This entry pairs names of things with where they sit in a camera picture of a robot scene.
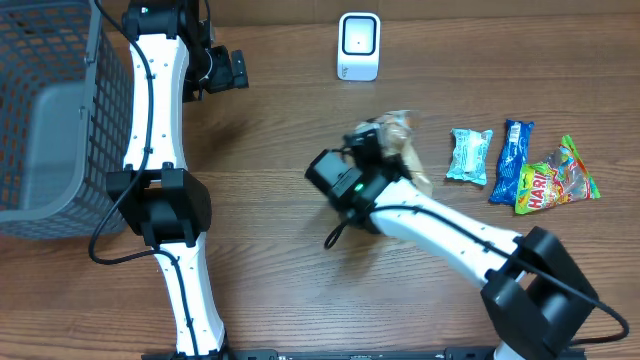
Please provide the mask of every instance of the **cable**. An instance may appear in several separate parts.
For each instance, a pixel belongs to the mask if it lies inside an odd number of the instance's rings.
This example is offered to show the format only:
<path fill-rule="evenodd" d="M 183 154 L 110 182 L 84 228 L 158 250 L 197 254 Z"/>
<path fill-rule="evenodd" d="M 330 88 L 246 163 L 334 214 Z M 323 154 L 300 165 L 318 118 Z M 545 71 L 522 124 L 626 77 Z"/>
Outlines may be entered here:
<path fill-rule="evenodd" d="M 149 154 L 151 153 L 151 135 L 152 135 L 152 129 L 153 129 L 153 82 L 152 82 L 153 78 L 151 75 L 151 68 L 149 66 L 149 62 L 147 61 L 147 58 L 144 55 L 144 52 L 142 51 L 142 49 L 140 49 L 140 46 L 138 46 L 135 40 L 129 38 L 125 33 L 124 29 L 122 29 L 122 27 L 120 26 L 120 24 L 118 24 L 111 16 L 109 16 L 109 14 L 107 14 L 107 12 L 104 10 L 102 5 L 100 4 L 99 0 L 94 0 L 94 3 L 96 5 L 96 8 L 100 11 L 100 14 L 102 14 L 102 16 L 105 19 L 107 19 L 107 21 L 111 23 L 111 25 L 113 25 L 113 27 L 116 30 L 118 30 L 118 32 L 120 32 L 129 41 L 131 46 L 138 53 L 138 56 L 140 56 L 140 59 L 142 60 L 142 64 L 144 66 L 144 70 L 147 75 L 146 77 L 147 77 L 147 87 L 148 87 L 148 93 L 149 93 L 149 110 L 148 110 L 148 119 L 147 119 L 147 134 L 146 134 L 145 144 L 144 144 L 144 154 L 142 156 L 142 162 L 140 163 L 140 168 L 138 169 L 138 172 L 134 176 L 129 186 L 127 186 L 124 192 L 120 194 L 118 199 L 114 202 L 113 206 L 109 209 L 109 211 L 107 211 L 107 213 L 102 218 L 102 220 L 100 221 L 96 229 L 93 231 L 93 234 L 91 235 L 91 241 L 89 242 L 89 257 L 91 258 L 91 260 L 101 265 L 121 264 L 127 261 L 139 259 L 139 258 L 150 256 L 150 255 L 163 255 L 167 257 L 171 261 L 171 265 L 173 265 L 173 267 L 176 269 L 176 277 L 178 278 L 178 284 L 180 285 L 180 297 L 182 299 L 182 306 L 184 308 L 187 328 L 189 329 L 189 333 L 191 335 L 191 342 L 193 344 L 193 351 L 195 354 L 195 358 L 199 359 L 200 354 L 198 352 L 198 343 L 196 340 L 196 333 L 195 333 L 195 329 L 193 328 L 193 319 L 191 318 L 191 314 L 189 312 L 189 305 L 187 304 L 187 294 L 184 286 L 184 280 L 182 278 L 182 273 L 180 272 L 180 265 L 178 264 L 178 260 L 170 253 L 161 249 L 142 251 L 136 254 L 123 256 L 117 259 L 102 259 L 95 254 L 95 246 L 96 246 L 96 242 L 98 241 L 98 238 L 100 237 L 100 233 L 102 233 L 102 230 L 109 222 L 109 219 L 111 219 L 111 217 L 113 217 L 115 212 L 118 210 L 118 207 L 120 206 L 120 204 L 122 204 L 124 199 L 131 193 L 133 188 L 140 183 L 142 173 L 146 169 L 147 163 L 149 161 Z"/>
<path fill-rule="evenodd" d="M 374 212 L 379 212 L 379 211 L 387 211 L 387 210 L 407 210 L 407 211 L 412 211 L 415 213 L 421 213 L 427 216 L 431 216 L 432 218 L 446 224 L 447 226 L 451 227 L 452 229 L 456 230 L 457 232 L 459 232 L 460 234 L 468 237 L 469 239 L 471 239 L 473 242 L 475 242 L 478 245 L 483 246 L 485 249 L 488 249 L 500 256 L 502 256 L 505 259 L 508 259 L 509 261 L 514 262 L 515 264 L 517 264 L 518 266 L 522 267 L 525 271 L 529 272 L 529 273 L 533 273 L 536 274 L 537 276 L 540 276 L 542 279 L 552 283 L 553 285 L 557 286 L 558 288 L 564 290 L 567 293 L 570 293 L 572 295 L 575 295 L 581 299 L 583 299 L 584 301 L 586 301 L 587 303 L 597 307 L 598 309 L 604 311 L 605 313 L 607 313 L 608 315 L 610 315 L 612 318 L 614 318 L 622 327 L 622 331 L 619 332 L 618 334 L 615 335 L 610 335 L 610 336 L 603 336 L 603 337 L 596 337 L 596 338 L 586 338 L 586 339 L 576 339 L 571 341 L 569 346 L 576 346 L 576 345 L 584 345 L 584 344 L 604 344 L 604 343 L 609 343 L 609 342 L 614 342 L 614 341 L 619 341 L 624 339 L 625 337 L 627 337 L 629 335 L 629 323 L 627 322 L 627 320 L 622 317 L 622 315 L 620 315 L 618 312 L 616 312 L 615 310 L 613 310 L 611 307 L 609 307 L 608 305 L 606 305 L 605 303 L 596 300 L 588 295 L 585 295 L 584 293 L 582 293 L 579 290 L 574 289 L 573 287 L 565 284 L 564 282 L 556 279 L 555 277 L 543 272 L 542 270 L 537 269 L 535 266 L 511 255 L 508 254 L 506 252 L 504 252 L 503 250 L 498 249 L 497 247 L 495 247 L 493 244 L 491 244 L 488 241 L 484 241 L 482 239 L 480 239 L 479 237 L 477 237 L 476 235 L 472 234 L 471 232 L 469 232 L 467 229 L 461 227 L 460 225 L 456 224 L 455 222 L 445 218 L 444 216 L 437 214 L 431 210 L 427 210 L 424 208 L 421 208 L 419 206 L 409 206 L 409 205 L 388 205 L 388 206 L 380 206 L 377 208 L 374 208 L 373 210 L 371 210 L 368 213 L 364 213 L 361 214 L 360 216 L 358 216 L 358 219 L 364 219 L 367 216 L 369 216 L 370 214 L 374 213 Z M 327 237 L 327 239 L 324 242 L 324 247 L 325 249 L 330 249 L 331 247 L 333 247 L 333 245 L 335 245 L 336 241 L 338 241 L 338 238 L 340 237 L 340 234 L 342 234 L 342 231 L 344 230 L 344 228 L 354 219 L 347 219 L 345 221 L 343 221 L 342 223 L 340 223 L 340 225 L 338 225 L 335 229 L 333 229 L 333 231 L 329 234 L 329 236 Z"/>

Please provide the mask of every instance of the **light blue candy wrapper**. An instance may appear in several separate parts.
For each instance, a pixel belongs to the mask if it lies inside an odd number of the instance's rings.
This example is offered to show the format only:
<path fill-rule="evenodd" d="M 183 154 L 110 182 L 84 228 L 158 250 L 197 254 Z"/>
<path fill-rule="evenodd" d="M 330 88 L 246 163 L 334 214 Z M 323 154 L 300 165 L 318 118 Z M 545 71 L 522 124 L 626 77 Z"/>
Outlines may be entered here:
<path fill-rule="evenodd" d="M 485 161 L 493 130 L 479 133 L 469 129 L 452 129 L 451 133 L 456 137 L 456 148 L 453 149 L 453 161 L 447 177 L 486 185 Z"/>

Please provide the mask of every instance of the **colorful candy bag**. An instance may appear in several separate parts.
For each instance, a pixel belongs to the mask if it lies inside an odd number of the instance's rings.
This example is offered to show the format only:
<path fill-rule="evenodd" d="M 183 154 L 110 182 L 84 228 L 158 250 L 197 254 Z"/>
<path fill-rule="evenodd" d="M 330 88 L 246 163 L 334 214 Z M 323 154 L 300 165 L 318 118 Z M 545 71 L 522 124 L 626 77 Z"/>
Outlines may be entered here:
<path fill-rule="evenodd" d="M 600 192 L 569 135 L 543 162 L 520 171 L 516 213 L 527 214 L 582 199 L 598 199 Z"/>

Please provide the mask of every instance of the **white device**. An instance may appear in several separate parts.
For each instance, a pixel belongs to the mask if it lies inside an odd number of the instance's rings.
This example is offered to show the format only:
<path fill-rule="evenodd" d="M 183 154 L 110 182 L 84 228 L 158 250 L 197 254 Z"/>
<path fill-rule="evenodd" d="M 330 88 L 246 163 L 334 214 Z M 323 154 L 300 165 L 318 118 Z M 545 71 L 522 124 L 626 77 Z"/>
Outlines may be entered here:
<path fill-rule="evenodd" d="M 171 162 L 175 168 L 187 169 L 182 147 L 182 92 L 189 51 L 182 39 L 167 39 L 165 34 L 141 35 L 137 41 L 144 52 L 153 74 L 153 132 L 146 170 L 162 169 L 164 162 Z M 129 148 L 123 167 L 132 165 L 138 169 L 142 163 L 147 132 L 149 93 L 147 74 L 138 52 L 131 47 L 134 74 L 133 124 Z M 184 242 L 167 243 L 160 248 L 178 260 L 184 279 L 190 321 L 195 330 L 198 355 L 208 355 L 222 348 L 225 330 L 213 302 L 213 292 L 209 281 L 205 258 L 206 232 L 199 234 L 195 247 L 187 247 Z M 194 356 L 193 341 L 187 326 L 180 284 L 176 269 L 171 261 L 156 255 L 164 275 L 171 299 L 171 307 L 176 320 L 178 353 Z"/>
<path fill-rule="evenodd" d="M 338 78 L 372 81 L 380 65 L 380 18 L 373 13 L 349 12 L 340 18 Z"/>

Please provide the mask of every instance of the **haribo logo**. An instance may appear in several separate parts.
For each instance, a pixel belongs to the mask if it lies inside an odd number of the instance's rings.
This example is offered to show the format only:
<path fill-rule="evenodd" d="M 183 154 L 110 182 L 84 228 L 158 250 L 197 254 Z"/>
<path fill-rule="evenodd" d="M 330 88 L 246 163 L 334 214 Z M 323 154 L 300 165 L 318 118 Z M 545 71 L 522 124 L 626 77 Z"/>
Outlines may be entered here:
<path fill-rule="evenodd" d="M 547 187 L 547 178 L 535 173 L 533 176 L 533 188 L 531 189 L 531 196 L 529 197 L 529 203 L 527 206 L 530 209 L 541 209 L 544 202 L 544 189 Z"/>

